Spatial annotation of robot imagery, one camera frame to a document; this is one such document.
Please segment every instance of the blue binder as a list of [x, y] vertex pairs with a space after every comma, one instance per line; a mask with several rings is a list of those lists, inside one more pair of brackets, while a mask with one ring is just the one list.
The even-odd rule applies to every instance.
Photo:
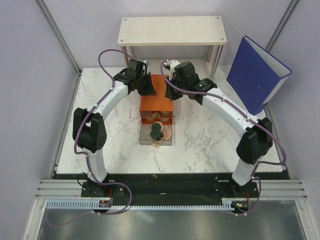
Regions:
[[252, 115], [260, 113], [292, 71], [248, 36], [242, 38], [227, 81]]

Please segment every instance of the orange object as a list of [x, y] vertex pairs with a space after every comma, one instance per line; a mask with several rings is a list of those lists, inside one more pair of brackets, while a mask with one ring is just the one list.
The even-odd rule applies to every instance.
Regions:
[[165, 97], [167, 85], [162, 75], [151, 75], [152, 85], [156, 95], [142, 96], [140, 115], [143, 124], [162, 122], [172, 125], [174, 117], [174, 102]]

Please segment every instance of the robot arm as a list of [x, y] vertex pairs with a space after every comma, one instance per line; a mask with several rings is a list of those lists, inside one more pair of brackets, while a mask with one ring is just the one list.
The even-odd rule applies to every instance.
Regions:
[[[251, 180], [251, 173], [257, 164], [258, 159], [265, 155], [271, 148], [272, 139], [257, 126], [247, 121], [234, 107], [239, 108], [234, 102], [229, 100], [222, 91], [208, 78], [200, 80], [195, 72], [194, 66], [190, 62], [179, 63], [176, 60], [167, 62], [165, 68], [170, 70], [170, 82], [186, 91], [193, 91], [187, 94], [190, 99], [196, 100], [199, 104], [218, 113], [228, 124], [230, 124], [237, 134], [241, 137], [240, 143], [236, 148], [239, 155], [239, 162], [232, 178], [235, 182], [243, 186]], [[89, 161], [92, 171], [97, 180], [102, 182], [108, 172], [104, 164], [102, 148], [107, 140], [105, 128], [105, 119], [111, 110], [130, 92], [137, 90], [141, 96], [155, 95], [151, 74], [147, 73], [147, 65], [145, 62], [133, 60], [129, 61], [128, 67], [113, 77], [115, 80], [114, 88], [110, 94], [104, 98], [100, 97], [98, 101], [92, 103], [88, 108], [77, 108], [73, 115], [73, 131], [72, 137], [76, 140], [80, 126], [93, 107], [96, 107], [90, 114], [85, 126], [81, 129], [77, 146], [84, 152], [89, 154]], [[220, 99], [210, 95], [201, 95], [195, 92], [206, 92], [219, 96]], [[174, 89], [167, 83], [165, 96], [171, 100], [179, 99], [183, 93]], [[247, 117], [255, 121], [259, 125], [272, 131], [272, 124], [269, 119], [257, 119], [255, 116], [246, 113]]]
[[[131, 59], [128, 67], [113, 78], [114, 87], [106, 98], [103, 99], [103, 96], [105, 96], [110, 89], [107, 89], [98, 98], [99, 100], [85, 109], [77, 108], [73, 114], [72, 137], [73, 140], [76, 140], [78, 130], [85, 116], [93, 107], [96, 107], [81, 130], [77, 146], [88, 153], [91, 169], [100, 182], [102, 182], [108, 174], [102, 152], [102, 148], [107, 140], [105, 127], [107, 116], [122, 99], [134, 90], [137, 90], [141, 96], [156, 95], [151, 81], [151, 74], [147, 72], [146, 62]], [[94, 181], [91, 174], [89, 174], [89, 178]]]
[[[241, 108], [226, 97], [217, 85], [210, 79], [200, 80], [195, 72], [195, 67], [190, 62], [179, 63], [177, 60], [167, 61], [164, 67], [170, 70], [169, 81], [176, 87], [188, 92], [206, 92], [211, 95], [188, 94], [192, 100], [196, 100], [199, 104], [213, 110], [230, 126], [234, 128], [241, 140], [236, 152], [239, 161], [232, 175], [233, 180], [240, 186], [245, 185], [251, 180], [251, 174], [257, 164], [257, 161], [265, 155], [272, 147], [272, 139], [257, 126], [248, 121], [250, 118], [262, 127], [272, 133], [272, 123], [268, 118], [262, 120], [247, 113], [244, 118], [234, 107]], [[174, 89], [167, 83], [165, 96], [171, 100], [179, 99], [183, 96], [183, 92]]]

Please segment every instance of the white wall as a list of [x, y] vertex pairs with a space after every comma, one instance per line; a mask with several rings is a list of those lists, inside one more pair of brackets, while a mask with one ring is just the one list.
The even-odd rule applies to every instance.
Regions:
[[23, 237], [76, 73], [34, 0], [0, 8], [0, 239]]
[[[118, 34], [123, 17], [222, 16], [227, 45], [221, 64], [231, 64], [241, 37], [249, 35], [266, 46], [290, 0], [45, 0], [74, 57], [81, 67], [97, 67], [98, 54], [120, 49]], [[207, 47], [146, 47], [141, 59], [205, 58]], [[123, 66], [119, 53], [106, 54], [106, 66]]]
[[272, 53], [292, 75], [271, 101], [290, 173], [301, 179], [320, 227], [320, 1], [300, 1]]

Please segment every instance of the white marble surface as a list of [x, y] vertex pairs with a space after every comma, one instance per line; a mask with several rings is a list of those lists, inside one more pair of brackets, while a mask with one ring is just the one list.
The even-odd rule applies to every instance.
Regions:
[[[160, 73], [160, 60], [150, 61], [149, 70]], [[200, 78], [208, 77], [210, 64], [192, 60]], [[222, 91], [243, 106], [226, 81], [229, 65], [218, 66], [214, 82]], [[111, 75], [122, 67], [107, 67]], [[100, 68], [85, 68], [82, 73], [73, 111], [85, 108], [109, 86], [111, 80]], [[238, 155], [240, 137], [214, 112], [208, 111], [187, 97], [174, 102], [175, 138], [172, 146], [140, 145], [140, 96], [132, 92], [106, 118], [107, 141], [103, 148], [104, 164], [109, 173], [217, 173], [233, 172]], [[75, 155], [72, 139], [72, 119], [59, 160], [58, 174], [88, 172], [85, 157]], [[279, 162], [273, 146], [263, 160]], [[260, 172], [280, 172], [280, 166], [262, 165]]]

